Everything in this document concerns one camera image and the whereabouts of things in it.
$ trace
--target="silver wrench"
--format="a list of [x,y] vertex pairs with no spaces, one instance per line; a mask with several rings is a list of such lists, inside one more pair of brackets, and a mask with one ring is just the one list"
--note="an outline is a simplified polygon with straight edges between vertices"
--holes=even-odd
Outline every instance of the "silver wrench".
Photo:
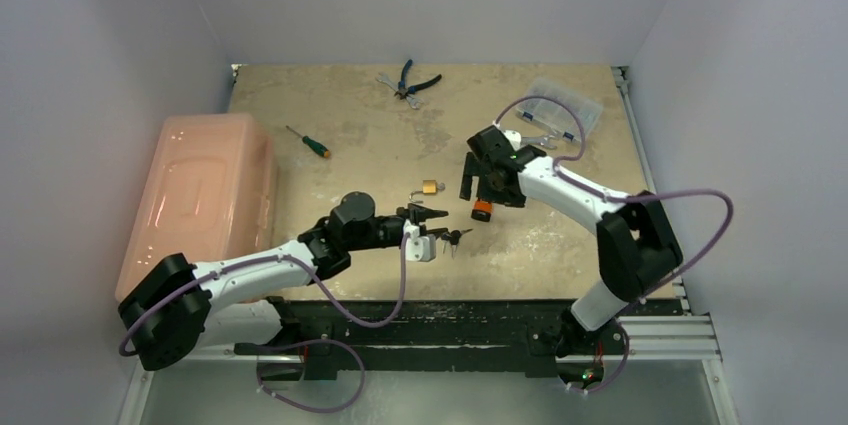
[[551,143],[551,140],[556,140],[556,135],[542,135],[540,137],[522,137],[521,138],[521,146],[525,145],[538,145],[542,148],[547,148],[548,150],[556,150],[556,145]]
[[[393,82],[392,79],[389,78],[389,76],[385,73],[381,73],[380,76],[377,77],[377,81],[388,85],[389,88],[391,88],[395,91],[395,93],[397,93],[397,82]],[[409,104],[410,107],[412,107],[413,110],[418,110],[419,108],[421,108],[420,104],[424,103],[424,100],[421,100],[420,98],[414,95],[407,95],[406,102]]]

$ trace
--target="pliers handle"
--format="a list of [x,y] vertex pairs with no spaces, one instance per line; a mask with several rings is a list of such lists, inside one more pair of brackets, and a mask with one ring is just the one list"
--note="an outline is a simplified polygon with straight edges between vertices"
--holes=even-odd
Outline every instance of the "pliers handle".
[[412,68],[412,59],[406,61],[406,64],[403,66],[403,70],[400,72],[400,81],[398,82],[398,90],[395,92],[395,96],[400,99],[406,98],[407,95],[411,95],[415,92],[419,92],[424,90],[425,88],[430,88],[433,85],[439,83],[439,80],[442,79],[442,74],[436,75],[434,78],[427,80],[424,83],[419,83],[418,85],[406,86],[406,74],[409,72],[409,69]]

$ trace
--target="set of keys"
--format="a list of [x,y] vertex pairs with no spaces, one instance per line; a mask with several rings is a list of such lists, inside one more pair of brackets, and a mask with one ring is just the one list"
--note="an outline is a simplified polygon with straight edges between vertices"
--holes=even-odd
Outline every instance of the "set of keys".
[[447,253],[448,244],[451,246],[451,258],[456,256],[456,248],[459,246],[459,239],[462,238],[463,235],[473,230],[473,228],[469,228],[466,230],[453,230],[450,232],[445,232],[442,234],[441,238],[445,241],[445,246],[442,247],[442,254]]

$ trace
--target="wooden tabletop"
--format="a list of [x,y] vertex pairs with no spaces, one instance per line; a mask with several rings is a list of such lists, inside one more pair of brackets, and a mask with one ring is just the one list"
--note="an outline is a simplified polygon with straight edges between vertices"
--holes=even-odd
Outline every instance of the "wooden tabletop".
[[[239,70],[230,111],[249,112],[274,138],[280,165],[273,243],[311,228],[352,191],[369,193],[378,215],[405,206],[425,179],[446,190],[424,197],[424,206],[447,210],[431,228],[473,228],[456,257],[450,251],[428,263],[410,263],[409,299],[576,298],[598,280],[595,237],[547,205],[528,200],[524,209],[495,206],[492,221],[471,220],[471,203],[458,198],[466,140],[491,124],[507,104],[521,97],[537,77],[547,77],[604,106],[586,154],[569,163],[576,173],[607,187],[636,193],[646,188],[621,97],[606,65],[415,64],[408,82],[441,73],[444,78],[419,93],[426,103],[412,110],[376,81],[380,72],[395,80],[402,64],[251,65]],[[329,160],[313,154],[285,126],[309,135],[332,151]],[[539,135],[534,126],[511,117],[506,128]],[[556,142],[549,154],[576,152]],[[329,281],[347,299],[395,299],[398,249],[355,252],[347,271]],[[323,298],[314,286],[287,289],[290,299]],[[670,287],[655,297],[671,297]]]

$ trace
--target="orange object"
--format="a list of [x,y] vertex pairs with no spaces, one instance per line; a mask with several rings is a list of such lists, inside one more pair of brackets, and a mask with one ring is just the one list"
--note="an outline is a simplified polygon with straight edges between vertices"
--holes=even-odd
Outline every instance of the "orange object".
[[483,200],[474,202],[474,208],[471,209],[471,218],[480,222],[488,222],[492,219],[492,203]]
[[277,165],[246,113],[165,121],[115,289],[124,300],[159,261],[235,258],[270,246]]

